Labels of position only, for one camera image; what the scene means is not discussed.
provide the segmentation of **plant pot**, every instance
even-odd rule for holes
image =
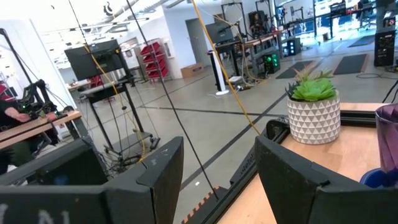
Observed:
[[[287,100],[290,133],[304,144],[325,144],[334,141],[340,132],[340,98],[318,102]]]

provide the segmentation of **blue object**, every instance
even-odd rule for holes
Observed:
[[[380,168],[367,171],[359,182],[371,188],[392,187],[387,174]]]

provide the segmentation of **succulent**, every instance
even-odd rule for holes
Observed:
[[[289,86],[287,88],[285,88],[285,92],[287,94],[287,96],[289,97],[289,99],[294,100],[292,98],[293,96],[293,91],[298,87],[299,83],[295,82],[293,84],[289,83]]]
[[[311,71],[308,69],[304,69],[302,71],[298,71],[298,70],[294,70],[296,72],[296,80],[301,83],[301,82],[305,82],[308,80],[318,80],[321,78],[331,78],[333,77],[333,74],[331,74],[331,70],[323,70],[320,73],[316,74],[316,75],[310,75]]]
[[[293,89],[292,95],[293,100],[305,102],[316,102],[333,97],[336,97],[336,90],[327,78],[300,82]]]

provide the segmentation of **yellow cable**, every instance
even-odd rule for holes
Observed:
[[[199,12],[199,10],[198,10],[198,6],[197,6],[196,1],[195,1],[195,0],[192,0],[192,3],[193,3],[193,7],[195,8],[195,12],[196,12],[196,14],[197,14],[197,16],[198,16],[198,19],[199,19],[201,28],[203,29],[203,31],[205,31],[206,37],[207,37],[207,39],[209,40],[209,42],[210,42],[210,44],[211,44],[211,48],[213,48],[213,51],[215,52],[215,55],[216,55],[216,57],[217,57],[217,61],[218,61],[218,63],[220,64],[220,67],[221,67],[221,70],[222,70],[223,75],[224,75],[224,77],[225,77],[225,80],[228,80],[228,86],[229,86],[229,88],[231,89],[231,91],[232,91],[232,93],[233,93],[233,95],[234,95],[236,101],[238,102],[239,106],[241,107],[241,109],[242,109],[242,111],[243,111],[245,117],[248,119],[250,125],[251,125],[251,126],[253,127],[253,129],[258,133],[258,135],[261,135],[261,133],[259,132],[259,130],[255,127],[255,125],[254,125],[253,122],[251,121],[250,117],[248,116],[248,113],[247,113],[246,110],[244,109],[244,106],[243,106],[241,100],[239,99],[238,95],[236,94],[236,92],[235,92],[235,90],[234,90],[234,88],[233,88],[231,82],[229,82],[228,75],[227,75],[227,73],[226,73],[226,70],[225,70],[223,64],[221,63],[220,56],[218,55],[218,52],[217,52],[217,50],[216,50],[216,48],[215,48],[213,42],[211,41],[211,38],[210,38],[210,36],[209,36],[209,33],[207,32],[205,23],[204,23],[203,20],[201,19],[200,12]]]
[[[90,51],[88,50],[87,45],[85,44],[84,46],[85,46],[86,51],[87,51],[88,53],[90,53]],[[93,54],[91,54],[91,58],[93,59],[94,63],[95,63],[96,66],[99,68],[99,70],[101,70],[101,73],[102,73],[102,74],[105,76],[105,78],[110,82],[110,84],[111,84],[112,87],[113,87],[113,90],[114,90],[115,94],[119,96],[119,102],[120,102],[120,104],[121,104],[122,106],[124,106],[124,105],[123,105],[123,101],[122,101],[122,96],[119,94],[118,89],[116,88],[116,85],[113,83],[113,81],[108,77],[108,75],[107,75],[107,74],[105,73],[105,71],[102,69],[102,67],[101,67],[100,64],[97,62],[97,59],[95,59],[95,57],[94,57]],[[137,128],[136,122],[130,117],[130,115],[129,115],[128,113],[126,113],[126,114],[127,114],[127,117],[130,119],[130,121],[133,123],[134,128],[135,128],[135,130],[137,131],[138,137],[139,137],[139,139],[140,139],[140,141],[141,141],[141,143],[142,143],[142,154],[141,154],[141,158],[140,158],[140,160],[139,160],[139,162],[141,162],[142,160],[144,160],[144,155],[145,155],[145,153],[146,153],[145,142],[144,142],[144,139],[142,138],[141,130],[139,130],[139,129]]]

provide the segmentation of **black rolling cart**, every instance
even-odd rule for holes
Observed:
[[[150,149],[155,149],[160,140],[159,138],[154,138],[151,133],[147,133],[144,131],[141,121],[138,117],[136,108],[134,107],[134,103],[131,100],[129,90],[127,88],[127,84],[129,84],[129,82],[127,80],[117,81],[117,82],[114,82],[113,84],[107,83],[102,86],[97,86],[95,88],[92,88],[92,89],[89,89],[89,90],[86,90],[86,91],[83,91],[80,93],[83,96],[87,97],[89,104],[90,104],[90,108],[93,110],[94,117],[98,122],[99,128],[101,129],[102,133],[104,134],[106,143],[108,144],[108,146],[105,149],[106,152],[113,151],[114,153],[119,154],[119,155],[121,155],[121,153],[123,153],[124,151],[133,147],[134,145],[138,144],[141,141],[141,139],[138,136],[138,133],[134,133],[134,134],[129,135],[126,138],[123,138],[120,142],[118,141],[114,144],[111,144],[111,141],[109,140],[106,130],[104,129],[101,119],[98,116],[93,104],[96,102],[102,101],[102,100],[106,100],[109,97],[115,96],[116,94],[114,92],[113,85],[115,85],[119,94],[123,94],[123,93],[126,94],[127,100],[129,102],[130,110],[132,112],[132,115],[134,116],[134,119],[137,121],[137,126],[139,128],[139,131],[141,132],[142,138],[143,139],[150,138],[150,141],[152,143],[150,146]]]
[[[124,70],[126,76],[122,79],[80,92],[82,96],[87,97],[90,107],[93,110],[94,117],[98,122],[98,126],[105,137],[107,143],[107,146],[105,146],[105,152],[109,153],[111,151],[118,155],[117,165],[115,165],[113,169],[118,172],[124,172],[126,167],[131,164],[135,164],[142,157],[141,151],[134,152],[133,156],[130,156],[129,153],[129,157],[124,157],[123,155],[124,151],[131,149],[141,141],[139,134],[141,134],[142,139],[150,138],[152,143],[150,146],[151,150],[157,147],[160,138],[154,138],[151,133],[144,132],[144,128],[142,127],[141,121],[138,117],[136,108],[134,107],[134,103],[131,100],[129,90],[127,88],[127,84],[131,84],[132,87],[135,86],[134,77],[132,77],[129,72],[119,44],[116,40],[109,40],[93,45],[86,45],[76,49],[68,49],[65,51],[65,54],[68,57],[70,65],[72,66],[72,69],[75,72],[78,80],[84,80],[95,77],[102,73],[110,73],[119,69]],[[126,94],[130,110],[132,111],[132,115],[134,116],[139,130],[133,130],[134,134],[131,134],[123,139],[119,138],[116,143],[111,144],[108,134],[106,133],[106,130],[93,104],[123,93]],[[123,113],[125,113],[127,106],[123,106],[122,110]]]

